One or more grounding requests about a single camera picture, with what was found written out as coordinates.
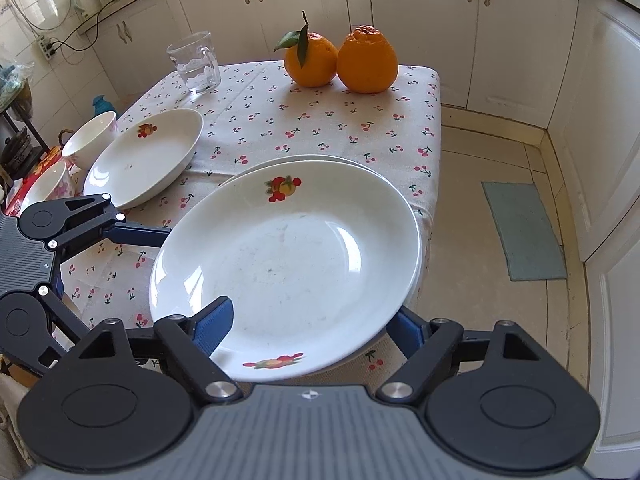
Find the white ceramic bowl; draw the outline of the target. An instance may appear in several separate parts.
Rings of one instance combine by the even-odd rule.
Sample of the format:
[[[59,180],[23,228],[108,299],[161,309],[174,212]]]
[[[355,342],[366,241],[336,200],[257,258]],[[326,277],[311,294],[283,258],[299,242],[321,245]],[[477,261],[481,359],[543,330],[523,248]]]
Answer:
[[[70,178],[64,159],[49,167],[32,185],[21,203],[18,216],[34,203],[58,200],[75,195],[75,185]]]

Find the white deep plate fruit print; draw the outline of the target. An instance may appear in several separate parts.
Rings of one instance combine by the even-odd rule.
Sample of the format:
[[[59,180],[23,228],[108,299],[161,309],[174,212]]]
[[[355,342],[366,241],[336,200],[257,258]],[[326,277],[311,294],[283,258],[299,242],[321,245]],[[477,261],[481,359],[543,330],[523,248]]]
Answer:
[[[147,202],[190,164],[203,125],[196,110],[168,110],[143,119],[101,153],[82,194],[107,194],[118,209]]]

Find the white bowl pink flowers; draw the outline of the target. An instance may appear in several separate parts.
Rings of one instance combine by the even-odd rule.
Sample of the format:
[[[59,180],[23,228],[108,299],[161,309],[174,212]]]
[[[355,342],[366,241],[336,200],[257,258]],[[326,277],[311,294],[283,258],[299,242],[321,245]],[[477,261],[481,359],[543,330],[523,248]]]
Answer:
[[[89,170],[117,135],[116,113],[108,110],[72,134],[62,148],[62,157],[81,169]]]

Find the red cardboard box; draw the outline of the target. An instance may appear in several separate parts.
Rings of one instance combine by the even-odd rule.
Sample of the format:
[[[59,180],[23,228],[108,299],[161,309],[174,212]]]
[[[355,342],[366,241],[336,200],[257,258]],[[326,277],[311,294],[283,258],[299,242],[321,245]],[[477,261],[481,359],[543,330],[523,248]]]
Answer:
[[[62,148],[55,146],[52,150],[41,159],[38,164],[29,171],[23,179],[18,179],[10,189],[6,198],[2,211],[8,216],[16,216],[20,210],[22,201],[34,183],[40,176],[56,164],[62,157]]]

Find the teal thermos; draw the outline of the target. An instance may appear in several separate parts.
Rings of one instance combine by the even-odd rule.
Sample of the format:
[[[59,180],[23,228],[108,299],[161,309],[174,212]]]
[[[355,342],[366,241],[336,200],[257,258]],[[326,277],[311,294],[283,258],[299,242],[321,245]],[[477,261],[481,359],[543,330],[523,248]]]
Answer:
[[[92,106],[94,117],[107,112],[114,112],[115,114],[117,114],[114,105],[109,100],[105,99],[105,96],[103,94],[96,96],[92,100]]]

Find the green floor mat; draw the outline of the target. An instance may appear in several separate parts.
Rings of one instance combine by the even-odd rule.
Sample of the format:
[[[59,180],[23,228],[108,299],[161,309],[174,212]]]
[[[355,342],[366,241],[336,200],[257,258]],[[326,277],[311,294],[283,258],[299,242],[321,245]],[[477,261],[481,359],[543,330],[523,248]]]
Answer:
[[[537,188],[483,182],[483,191],[514,282],[565,280],[564,255]]]

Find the glass mug with water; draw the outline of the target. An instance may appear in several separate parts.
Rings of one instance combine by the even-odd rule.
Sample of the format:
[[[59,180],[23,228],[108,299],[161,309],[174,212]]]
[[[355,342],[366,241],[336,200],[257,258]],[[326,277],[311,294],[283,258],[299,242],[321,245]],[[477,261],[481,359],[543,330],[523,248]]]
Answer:
[[[167,47],[178,75],[191,93],[214,90],[221,84],[221,73],[215,55],[212,34],[194,32]]]

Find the orange with leaf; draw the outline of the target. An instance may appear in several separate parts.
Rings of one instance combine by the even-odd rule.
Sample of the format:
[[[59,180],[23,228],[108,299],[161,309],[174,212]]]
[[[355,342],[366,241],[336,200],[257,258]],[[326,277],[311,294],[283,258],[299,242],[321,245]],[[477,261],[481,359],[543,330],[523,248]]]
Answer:
[[[303,27],[287,32],[273,51],[284,52],[284,69],[296,84],[304,88],[324,87],[336,75],[337,48],[310,29],[306,13],[303,20]]]

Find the bumpy orange without leaf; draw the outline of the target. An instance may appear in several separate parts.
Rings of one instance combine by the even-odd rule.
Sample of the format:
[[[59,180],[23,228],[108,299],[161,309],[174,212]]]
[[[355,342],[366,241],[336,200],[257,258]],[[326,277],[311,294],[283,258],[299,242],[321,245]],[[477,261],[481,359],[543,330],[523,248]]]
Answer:
[[[338,49],[337,76],[351,92],[386,91],[398,74],[398,59],[386,37],[371,25],[360,25]]]

